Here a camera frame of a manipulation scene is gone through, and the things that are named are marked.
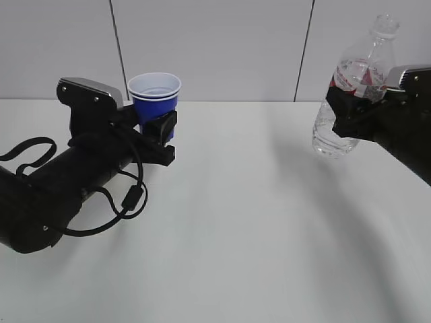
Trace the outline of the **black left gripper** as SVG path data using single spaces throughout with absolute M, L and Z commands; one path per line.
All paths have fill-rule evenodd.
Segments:
M 70 147 L 79 147 L 110 162 L 130 159 L 136 164 L 169 166 L 175 159 L 175 148 L 168 144 L 177 124 L 175 110 L 151 119 L 144 124 L 144 133 L 134 129 L 139 117 L 133 104 L 115 110 L 108 123 L 99 131 L 74 135 Z

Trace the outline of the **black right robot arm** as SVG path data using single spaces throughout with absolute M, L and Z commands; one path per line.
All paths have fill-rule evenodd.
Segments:
M 333 132 L 378 144 L 425 183 L 430 183 L 430 100 L 404 91 L 387 91 L 373 103 L 330 87 Z

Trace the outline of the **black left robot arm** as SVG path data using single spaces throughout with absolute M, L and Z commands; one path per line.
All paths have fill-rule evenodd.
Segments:
M 102 233 L 121 220 L 132 219 L 144 209 L 147 186 L 143 180 L 145 164 L 170 165 L 175 149 L 168 138 L 177 122 L 177 113 L 167 112 L 146 123 L 146 131 L 135 130 L 138 116 L 133 106 L 104 108 L 92 114 L 71 110 L 71 139 L 68 149 L 57 153 L 56 143 L 48 137 L 23 141 L 1 156 L 2 161 L 16 158 L 40 144 L 48 151 L 16 171 L 1 170 L 1 243 L 16 252 L 29 254 L 54 246 L 63 236 L 88 237 Z M 113 207 L 108 223 L 87 230 L 69 228 L 83 203 L 93 194 L 110 198 L 105 184 L 124 174 L 130 163 L 137 165 L 135 183 L 120 207 Z

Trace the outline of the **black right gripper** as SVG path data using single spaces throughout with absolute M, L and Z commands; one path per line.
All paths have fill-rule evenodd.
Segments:
M 379 103 L 330 87 L 333 132 L 341 138 L 372 138 L 396 158 L 430 157 L 430 94 L 388 91 Z

